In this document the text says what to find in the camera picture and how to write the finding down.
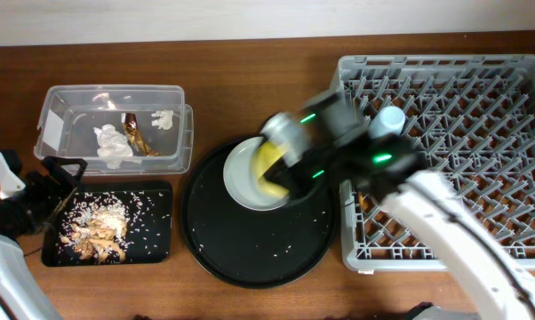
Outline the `blue cup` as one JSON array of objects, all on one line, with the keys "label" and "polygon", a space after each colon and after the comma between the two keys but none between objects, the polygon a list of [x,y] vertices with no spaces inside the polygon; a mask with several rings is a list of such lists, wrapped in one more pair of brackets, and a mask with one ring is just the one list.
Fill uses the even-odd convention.
[{"label": "blue cup", "polygon": [[400,135],[405,124],[404,112],[396,106],[382,108],[371,120],[368,133],[372,139],[389,134]]}]

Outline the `yellow bowl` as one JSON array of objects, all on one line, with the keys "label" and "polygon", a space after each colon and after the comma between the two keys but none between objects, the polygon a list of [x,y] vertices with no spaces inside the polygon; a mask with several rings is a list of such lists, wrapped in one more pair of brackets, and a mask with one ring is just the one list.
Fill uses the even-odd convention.
[{"label": "yellow bowl", "polygon": [[289,195],[289,190],[274,182],[269,182],[265,178],[265,174],[277,161],[283,159],[286,151],[285,147],[277,146],[269,140],[263,140],[252,156],[252,174],[258,184],[259,191],[277,199],[286,198]]}]

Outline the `grey plate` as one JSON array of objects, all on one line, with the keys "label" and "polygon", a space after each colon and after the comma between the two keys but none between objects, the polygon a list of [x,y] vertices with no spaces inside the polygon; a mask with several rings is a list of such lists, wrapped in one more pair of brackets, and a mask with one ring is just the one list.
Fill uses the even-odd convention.
[{"label": "grey plate", "polygon": [[252,174],[252,157],[261,142],[261,137],[239,142],[224,163],[223,180],[228,193],[238,204],[264,212],[283,207],[289,197],[271,196],[260,190],[258,180]]}]

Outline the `gold snack wrapper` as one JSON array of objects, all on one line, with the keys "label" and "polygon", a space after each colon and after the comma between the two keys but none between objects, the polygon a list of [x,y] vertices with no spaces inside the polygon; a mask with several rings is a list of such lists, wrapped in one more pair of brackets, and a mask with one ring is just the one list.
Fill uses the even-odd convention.
[{"label": "gold snack wrapper", "polygon": [[159,156],[142,138],[137,118],[133,113],[122,113],[122,127],[130,145],[143,156]]}]

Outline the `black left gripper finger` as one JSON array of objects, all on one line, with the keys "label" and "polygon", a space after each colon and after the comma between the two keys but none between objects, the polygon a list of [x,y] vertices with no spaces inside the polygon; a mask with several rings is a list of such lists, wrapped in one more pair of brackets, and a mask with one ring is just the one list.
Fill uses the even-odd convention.
[{"label": "black left gripper finger", "polygon": [[78,185],[71,188],[63,188],[60,185],[47,188],[44,225],[51,225],[56,220],[56,217],[65,209],[68,201],[74,196],[78,189]]},{"label": "black left gripper finger", "polygon": [[88,163],[82,158],[46,156],[41,165],[62,187],[77,187],[86,171]]}]

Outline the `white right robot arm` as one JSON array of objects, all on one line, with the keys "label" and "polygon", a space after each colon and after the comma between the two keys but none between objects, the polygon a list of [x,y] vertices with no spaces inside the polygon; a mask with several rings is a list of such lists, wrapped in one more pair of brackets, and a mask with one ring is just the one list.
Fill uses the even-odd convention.
[{"label": "white right robot arm", "polygon": [[535,319],[535,276],[520,266],[431,171],[408,139],[373,137],[338,92],[309,100],[301,116],[272,115],[254,160],[266,188],[302,201],[344,181],[409,228],[452,272],[482,319]]}]

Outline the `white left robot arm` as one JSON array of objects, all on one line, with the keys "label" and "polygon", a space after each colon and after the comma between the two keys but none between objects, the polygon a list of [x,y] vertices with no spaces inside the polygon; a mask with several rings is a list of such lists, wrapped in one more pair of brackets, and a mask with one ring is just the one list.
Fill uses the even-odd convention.
[{"label": "white left robot arm", "polygon": [[47,156],[41,161],[45,174],[28,172],[19,178],[20,160],[15,152],[0,152],[0,318],[59,319],[16,242],[50,227],[68,200],[79,189],[87,168],[81,158]]}]

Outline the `white napkin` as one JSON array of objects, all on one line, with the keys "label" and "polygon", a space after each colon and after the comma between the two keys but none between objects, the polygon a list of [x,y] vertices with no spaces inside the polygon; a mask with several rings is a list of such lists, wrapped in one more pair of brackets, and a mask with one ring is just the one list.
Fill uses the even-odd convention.
[{"label": "white napkin", "polygon": [[99,148],[97,154],[104,158],[108,169],[119,169],[121,157],[133,156],[133,149],[127,137],[120,133],[114,125],[104,124],[101,128],[94,127]]}]

